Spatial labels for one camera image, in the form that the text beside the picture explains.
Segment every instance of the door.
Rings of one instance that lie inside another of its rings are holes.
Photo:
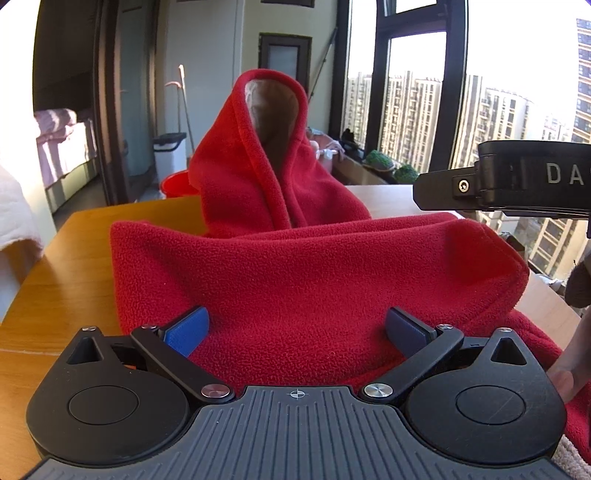
[[[155,179],[154,52],[159,0],[102,0],[95,111],[108,203],[139,200]]]
[[[154,0],[120,0],[119,103],[122,157],[131,201],[137,200],[154,178],[148,76]]]

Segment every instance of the sky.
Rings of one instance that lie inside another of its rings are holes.
[[[349,76],[371,73],[375,1],[352,1]],[[434,0],[398,0],[397,10]],[[576,19],[591,20],[585,0],[468,0],[467,73],[516,92],[571,124],[577,96]],[[443,78],[445,32],[391,41],[390,75]]]

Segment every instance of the door frame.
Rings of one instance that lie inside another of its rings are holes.
[[[95,27],[93,94],[96,143],[100,173],[107,205],[130,203],[138,199],[155,175],[155,166],[141,176],[132,189],[123,157],[119,86],[119,0],[99,0]],[[154,0],[151,16],[152,41],[148,46],[148,127],[156,135],[156,40],[160,0]]]

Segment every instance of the red fleece cloth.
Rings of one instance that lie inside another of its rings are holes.
[[[287,85],[300,106],[278,177],[245,102],[248,82],[262,78]],[[246,385],[357,390],[403,360],[384,328],[387,310],[400,306],[467,336],[511,327],[548,368],[559,348],[513,310],[529,275],[517,253],[488,227],[448,213],[369,220],[313,157],[306,105],[302,88],[283,74],[264,70],[238,79],[191,161],[214,238],[114,224],[124,333],[204,305],[210,333],[190,359],[237,391]],[[590,394],[586,387],[567,406],[566,434],[586,462]]]
[[[298,114],[279,178],[252,127],[246,104],[251,81],[293,91]],[[292,78],[273,70],[242,74],[189,166],[202,196],[209,235],[228,238],[291,227],[369,219],[367,208],[316,160],[306,137],[308,100]]]
[[[124,333],[195,305],[210,333],[190,359],[246,385],[352,385],[402,361],[384,317],[400,306],[468,336],[509,326],[548,368],[560,350],[513,306],[528,280],[488,227],[450,214],[365,220],[212,239],[133,222],[112,228]],[[566,434],[589,462],[589,389],[568,406]]]

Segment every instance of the human hand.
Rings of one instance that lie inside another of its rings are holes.
[[[591,308],[581,319],[574,335],[547,375],[564,403],[591,380]]]

